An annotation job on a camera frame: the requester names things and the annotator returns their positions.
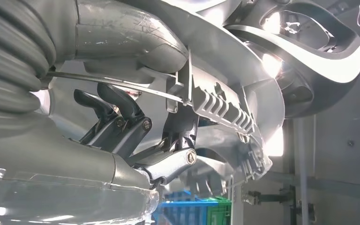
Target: transparent plastic film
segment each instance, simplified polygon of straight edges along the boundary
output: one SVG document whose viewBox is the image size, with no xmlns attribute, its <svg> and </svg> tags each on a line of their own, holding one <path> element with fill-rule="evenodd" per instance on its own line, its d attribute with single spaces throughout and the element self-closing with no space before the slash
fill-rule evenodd
<svg viewBox="0 0 360 225">
<path fill-rule="evenodd" d="M 133 225 L 149 218 L 158 192 L 94 180 L 0 168 L 0 225 Z"/>
</svg>

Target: gray plastic bracket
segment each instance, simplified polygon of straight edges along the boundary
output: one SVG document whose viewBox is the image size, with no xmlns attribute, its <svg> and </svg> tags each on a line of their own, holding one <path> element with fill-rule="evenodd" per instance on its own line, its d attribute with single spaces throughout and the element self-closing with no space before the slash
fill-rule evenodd
<svg viewBox="0 0 360 225">
<path fill-rule="evenodd" d="M 241 135 L 254 131 L 255 122 L 245 96 L 242 96 L 240 104 L 240 97 L 235 91 L 199 68 L 193 67 L 192 78 L 192 106 L 195 113 Z"/>
<path fill-rule="evenodd" d="M 188 60 L 183 68 L 176 72 L 173 77 L 168 77 L 166 80 L 166 92 L 168 94 L 180 95 L 184 106 L 188 105 L 192 98 L 192 62 L 189 48 L 188 52 Z M 170 113 L 177 113 L 178 103 L 167 99 L 166 110 Z"/>
</svg>

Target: pivot bolt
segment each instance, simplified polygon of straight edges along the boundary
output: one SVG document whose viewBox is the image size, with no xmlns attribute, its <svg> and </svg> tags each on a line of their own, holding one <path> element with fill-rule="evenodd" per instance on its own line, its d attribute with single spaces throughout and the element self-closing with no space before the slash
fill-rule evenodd
<svg viewBox="0 0 360 225">
<path fill-rule="evenodd" d="M 122 119 L 117 120 L 116 124 L 117 124 L 118 127 L 122 127 L 123 126 L 123 120 Z"/>
<path fill-rule="evenodd" d="M 194 150 L 189 150 L 186 155 L 187 163 L 193 165 L 196 162 L 196 153 Z"/>
<path fill-rule="evenodd" d="M 145 121 L 143 122 L 143 129 L 144 129 L 144 130 L 150 130 L 151 127 L 152 127 L 152 123 L 151 123 L 150 120 L 145 120 Z"/>
</svg>

